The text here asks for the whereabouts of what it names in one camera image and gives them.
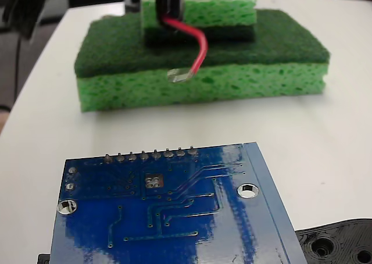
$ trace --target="green sponge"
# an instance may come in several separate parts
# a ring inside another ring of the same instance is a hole
[[[319,94],[324,88],[329,52],[282,11],[258,10],[255,42],[211,44],[198,74],[181,84],[169,83],[167,71],[190,67],[197,46],[145,48],[139,18],[92,23],[75,64],[83,111]]]
[[[256,0],[185,0],[183,21],[203,30],[209,42],[254,39]],[[188,42],[190,37],[160,27],[155,0],[141,0],[142,35],[147,45]]]

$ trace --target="white tabletop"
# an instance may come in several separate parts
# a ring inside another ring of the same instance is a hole
[[[295,230],[372,218],[372,3],[258,0],[332,53],[323,95],[81,113],[74,61],[91,21],[123,4],[70,9],[0,136],[0,258],[49,253],[65,159],[257,141]]]

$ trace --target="green scouring pad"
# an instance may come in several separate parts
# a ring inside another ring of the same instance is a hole
[[[319,94],[329,52],[286,13],[258,10],[255,42],[215,42],[198,74],[180,84],[167,71],[190,67],[197,45],[146,48],[138,14],[93,22],[75,71],[81,109]]]
[[[256,0],[185,0],[183,22],[201,29],[209,42],[252,40]],[[161,27],[155,0],[141,0],[142,35],[147,45],[188,42],[190,37]]]

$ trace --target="bare wire end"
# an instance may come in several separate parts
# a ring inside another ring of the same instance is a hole
[[[193,72],[185,69],[172,69],[168,71],[168,81],[171,83],[182,83],[190,80]]]

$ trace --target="dark green scrubber layer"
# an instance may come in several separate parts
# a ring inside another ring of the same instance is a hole
[[[143,47],[139,15],[93,23],[75,65],[81,110],[321,93],[328,51],[284,12],[257,15],[255,43],[211,44],[198,74],[180,84],[167,71],[190,67],[197,46]]]
[[[328,63],[330,54],[286,13],[258,10],[255,42],[210,44],[203,67],[248,63]],[[140,16],[128,14],[91,24],[75,63],[77,77],[191,67],[198,46],[146,48]]]
[[[252,40],[256,0],[185,0],[183,21],[198,27],[210,42]],[[188,42],[183,33],[171,33],[156,19],[155,0],[141,0],[142,35],[147,45]]]

